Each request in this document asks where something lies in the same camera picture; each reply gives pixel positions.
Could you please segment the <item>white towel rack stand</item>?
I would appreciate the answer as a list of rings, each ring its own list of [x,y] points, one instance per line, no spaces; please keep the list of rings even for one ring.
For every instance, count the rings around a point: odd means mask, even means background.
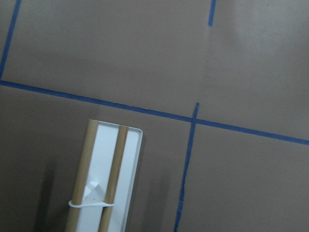
[[[123,232],[143,132],[90,119],[85,132],[67,232]]]

